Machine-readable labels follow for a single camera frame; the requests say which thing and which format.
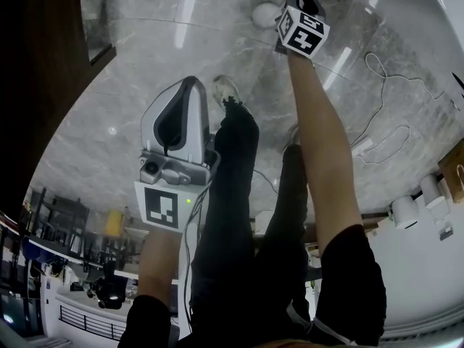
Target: white cube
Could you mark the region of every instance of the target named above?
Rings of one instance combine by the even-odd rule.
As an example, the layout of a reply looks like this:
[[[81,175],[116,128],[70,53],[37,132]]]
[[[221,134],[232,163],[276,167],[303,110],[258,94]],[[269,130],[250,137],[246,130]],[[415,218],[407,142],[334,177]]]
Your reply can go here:
[[[287,6],[277,29],[285,47],[311,59],[326,42],[330,27],[301,10]]]

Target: yellow object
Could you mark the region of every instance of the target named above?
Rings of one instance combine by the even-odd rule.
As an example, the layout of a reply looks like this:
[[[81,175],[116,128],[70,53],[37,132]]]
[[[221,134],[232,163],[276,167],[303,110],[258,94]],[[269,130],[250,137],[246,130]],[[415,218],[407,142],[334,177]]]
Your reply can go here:
[[[123,233],[123,214],[117,210],[111,210],[108,214],[107,225],[104,234],[107,236],[121,237]]]

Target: marble floor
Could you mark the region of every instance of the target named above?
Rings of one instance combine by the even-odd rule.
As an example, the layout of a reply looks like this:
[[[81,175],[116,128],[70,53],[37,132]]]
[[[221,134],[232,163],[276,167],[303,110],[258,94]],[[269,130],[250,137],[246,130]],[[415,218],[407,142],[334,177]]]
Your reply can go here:
[[[210,95],[212,79],[232,77],[260,127],[256,168],[278,182],[282,148],[296,110],[286,58],[273,52],[277,34],[259,30],[250,16],[260,2],[283,0],[82,0],[90,49],[112,42],[117,57],[87,88],[48,145],[31,181],[33,188],[80,197],[91,209],[128,207],[138,217],[133,181],[138,178],[140,120],[157,94],[170,84],[197,76]],[[351,141],[381,106],[382,79],[364,56],[374,52],[390,74],[422,78],[439,95],[445,79],[374,12],[355,0],[320,0],[331,36],[314,58],[316,70]],[[357,198],[363,212],[384,210],[417,190],[420,179],[463,137],[463,115],[447,94],[434,101],[419,83],[392,79],[385,107],[368,129],[382,145],[355,159]],[[222,111],[211,97],[210,124]],[[276,194],[255,174],[251,216],[273,210]]]

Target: shoe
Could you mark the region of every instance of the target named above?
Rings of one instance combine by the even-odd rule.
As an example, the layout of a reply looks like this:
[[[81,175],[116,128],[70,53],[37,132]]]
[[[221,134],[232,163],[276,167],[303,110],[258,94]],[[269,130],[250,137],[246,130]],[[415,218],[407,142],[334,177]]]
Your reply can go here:
[[[212,82],[212,97],[225,112],[231,104],[242,106],[249,114],[251,112],[240,99],[237,85],[226,75],[217,76]]]
[[[299,127],[298,124],[293,125],[290,130],[289,130],[289,140],[287,141],[287,144],[283,148],[283,151],[287,149],[288,146],[291,146],[293,144],[299,144]]]

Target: railing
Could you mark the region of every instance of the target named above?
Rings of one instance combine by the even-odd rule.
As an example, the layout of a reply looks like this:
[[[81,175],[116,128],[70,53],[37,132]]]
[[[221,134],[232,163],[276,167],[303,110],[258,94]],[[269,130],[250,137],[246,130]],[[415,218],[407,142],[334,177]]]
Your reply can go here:
[[[62,305],[59,306],[59,320],[81,330],[112,340],[121,340],[125,330],[123,326],[96,320],[74,310],[69,310]]]

